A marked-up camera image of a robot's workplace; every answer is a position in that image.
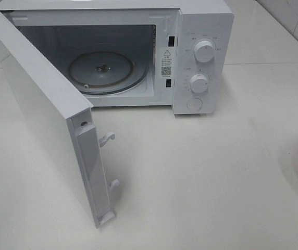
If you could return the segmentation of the white microwave knob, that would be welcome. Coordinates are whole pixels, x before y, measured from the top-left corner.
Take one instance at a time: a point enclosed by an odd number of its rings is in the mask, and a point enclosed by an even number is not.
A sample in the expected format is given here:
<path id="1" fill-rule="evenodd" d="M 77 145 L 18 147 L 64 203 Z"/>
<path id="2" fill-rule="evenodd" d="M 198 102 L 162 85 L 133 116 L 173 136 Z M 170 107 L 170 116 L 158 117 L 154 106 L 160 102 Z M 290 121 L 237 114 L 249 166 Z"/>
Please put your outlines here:
<path id="1" fill-rule="evenodd" d="M 194 57 L 200 63 L 207 63 L 215 56 L 216 46 L 212 40 L 204 39 L 195 43 Z"/>
<path id="2" fill-rule="evenodd" d="M 200 94 L 208 89 L 209 80 L 204 74 L 196 74 L 190 78 L 190 88 L 193 93 Z"/>

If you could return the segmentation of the white microwave oven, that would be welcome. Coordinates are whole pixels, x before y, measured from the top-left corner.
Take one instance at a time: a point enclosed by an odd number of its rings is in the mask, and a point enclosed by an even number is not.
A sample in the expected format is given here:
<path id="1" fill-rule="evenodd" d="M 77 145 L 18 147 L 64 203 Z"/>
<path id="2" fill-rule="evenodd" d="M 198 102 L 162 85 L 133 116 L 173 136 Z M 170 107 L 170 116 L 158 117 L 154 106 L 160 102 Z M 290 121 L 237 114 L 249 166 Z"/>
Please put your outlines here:
<path id="1" fill-rule="evenodd" d="M 176 115 L 214 111 L 234 15 L 224 1 L 1 1 L 0 13 L 62 73 L 91 52 L 116 52 L 148 65 L 136 86 L 109 95 L 80 92 L 92 107 L 170 106 Z M 194 57 L 204 39 L 216 46 L 206 63 Z M 208 77 L 207 91 L 191 91 L 190 78 Z M 202 109 L 187 102 L 199 98 Z"/>

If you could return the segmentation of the round microwave door button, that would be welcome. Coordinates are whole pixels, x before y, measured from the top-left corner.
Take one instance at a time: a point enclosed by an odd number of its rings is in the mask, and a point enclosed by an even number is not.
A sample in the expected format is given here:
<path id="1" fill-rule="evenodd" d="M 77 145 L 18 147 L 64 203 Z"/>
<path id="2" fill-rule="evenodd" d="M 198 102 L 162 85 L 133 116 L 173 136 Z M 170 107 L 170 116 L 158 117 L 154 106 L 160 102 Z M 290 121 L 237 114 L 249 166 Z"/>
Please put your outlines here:
<path id="1" fill-rule="evenodd" d="M 187 108 L 191 111 L 199 111 L 202 109 L 203 102 L 199 98 L 193 98 L 187 102 Z"/>

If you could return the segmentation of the white microwave door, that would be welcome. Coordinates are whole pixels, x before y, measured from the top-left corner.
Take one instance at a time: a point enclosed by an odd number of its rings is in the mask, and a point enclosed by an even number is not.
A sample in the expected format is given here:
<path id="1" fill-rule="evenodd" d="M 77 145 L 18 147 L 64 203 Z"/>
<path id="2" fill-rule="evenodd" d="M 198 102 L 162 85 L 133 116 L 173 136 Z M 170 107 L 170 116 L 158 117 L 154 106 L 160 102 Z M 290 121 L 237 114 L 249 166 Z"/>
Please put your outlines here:
<path id="1" fill-rule="evenodd" d="M 0 12 L 0 63 L 28 127 L 96 228 L 114 217 L 92 104 Z"/>

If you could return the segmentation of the glass microwave turntable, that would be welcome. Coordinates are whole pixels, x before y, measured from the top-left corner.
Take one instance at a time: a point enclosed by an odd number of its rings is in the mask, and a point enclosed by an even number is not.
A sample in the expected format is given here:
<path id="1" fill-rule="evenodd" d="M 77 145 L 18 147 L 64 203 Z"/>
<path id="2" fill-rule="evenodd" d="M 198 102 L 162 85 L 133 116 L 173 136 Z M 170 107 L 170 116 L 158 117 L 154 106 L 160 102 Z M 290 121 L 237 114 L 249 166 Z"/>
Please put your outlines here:
<path id="1" fill-rule="evenodd" d="M 68 67 L 73 85 L 88 95 L 109 95 L 138 85 L 148 72 L 147 63 L 116 52 L 85 53 Z"/>

